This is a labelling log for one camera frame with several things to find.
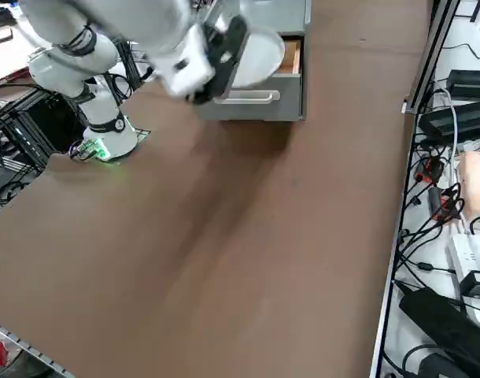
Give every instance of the open drawer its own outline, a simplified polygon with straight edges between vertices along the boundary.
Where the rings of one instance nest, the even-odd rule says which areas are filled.
[[[299,120],[303,91],[301,39],[284,40],[286,53],[277,72],[263,83],[231,90],[197,107],[207,120]]]

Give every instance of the power strip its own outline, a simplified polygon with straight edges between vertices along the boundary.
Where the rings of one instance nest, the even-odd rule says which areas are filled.
[[[458,234],[452,237],[449,244],[449,253],[456,271],[459,284],[473,270],[480,270],[480,234]],[[480,309],[480,298],[463,297],[463,301]],[[469,318],[480,327],[480,311],[466,307]]]

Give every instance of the table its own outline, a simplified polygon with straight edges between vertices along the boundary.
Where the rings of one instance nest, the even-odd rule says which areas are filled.
[[[138,90],[125,162],[53,156],[0,213],[0,324],[80,377],[367,374],[427,10],[315,2],[304,123]]]

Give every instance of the gray drawer cabinet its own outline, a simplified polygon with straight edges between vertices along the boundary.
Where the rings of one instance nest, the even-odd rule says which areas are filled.
[[[206,120],[305,119],[311,0],[241,0],[240,9],[249,24],[271,28],[284,38],[284,63],[263,83],[234,89],[225,98],[214,98],[197,106],[199,117]],[[228,0],[216,0],[207,18],[213,22],[220,14],[227,18],[235,14],[234,9],[228,7]]]

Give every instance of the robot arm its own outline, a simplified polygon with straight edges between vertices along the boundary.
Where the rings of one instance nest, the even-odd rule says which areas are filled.
[[[137,135],[113,96],[85,83],[116,64],[117,50],[109,38],[89,27],[84,14],[136,41],[161,72],[167,92],[190,96],[197,104],[228,89],[247,38],[241,17],[234,17],[225,33],[195,23],[187,0],[69,1],[20,0],[34,30],[53,44],[31,56],[29,70],[36,83],[68,96],[81,108],[89,121],[85,141],[101,147],[101,160],[129,153]]]

